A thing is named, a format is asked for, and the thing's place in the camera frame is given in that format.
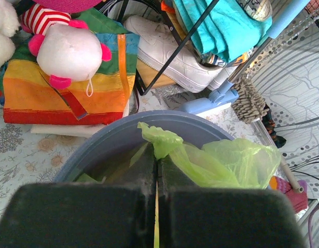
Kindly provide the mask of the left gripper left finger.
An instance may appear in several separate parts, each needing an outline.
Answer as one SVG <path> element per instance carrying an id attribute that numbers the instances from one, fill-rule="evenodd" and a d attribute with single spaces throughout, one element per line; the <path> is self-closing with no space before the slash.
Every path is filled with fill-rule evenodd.
<path id="1" fill-rule="evenodd" d="M 0 247 L 153 247 L 156 161 L 151 144 L 109 160 L 102 181 L 20 187 L 0 220 Z"/>

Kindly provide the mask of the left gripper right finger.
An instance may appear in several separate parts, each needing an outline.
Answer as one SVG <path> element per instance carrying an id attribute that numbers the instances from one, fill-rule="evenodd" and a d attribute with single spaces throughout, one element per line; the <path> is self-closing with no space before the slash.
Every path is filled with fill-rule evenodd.
<path id="1" fill-rule="evenodd" d="M 160 247 L 304 247 L 289 200 L 274 190 L 202 188 L 158 162 Z"/>

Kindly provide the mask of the green trash bag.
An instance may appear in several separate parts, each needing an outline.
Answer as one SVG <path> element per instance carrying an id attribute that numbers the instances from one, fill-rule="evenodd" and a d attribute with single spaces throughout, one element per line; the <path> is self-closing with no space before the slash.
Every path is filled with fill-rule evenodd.
<path id="1" fill-rule="evenodd" d="M 206 143 L 201 149 L 189 144 L 177 134 L 163 130 L 160 127 L 149 126 L 139 122 L 142 138 L 148 143 L 143 144 L 130 160 L 130 167 L 141 159 L 147 145 L 152 144 L 153 154 L 157 161 L 163 162 L 164 169 L 178 169 L 195 185 L 205 188 L 234 189 L 265 189 L 270 183 L 279 164 L 279 152 L 275 147 L 252 143 L 247 139 L 235 139 Z M 178 176 L 173 176 L 173 182 L 178 183 Z M 246 217 L 238 226 L 238 217 Z M 237 241 L 237 245 L 219 244 L 210 241 L 210 245 L 219 247 L 265 247 L 265 242 L 274 241 L 266 238 L 269 232 L 262 230 L 265 217 L 252 214 L 247 217 L 238 214 L 234 218 L 230 233 L 224 238 L 224 229 L 215 238 L 223 241 Z"/>

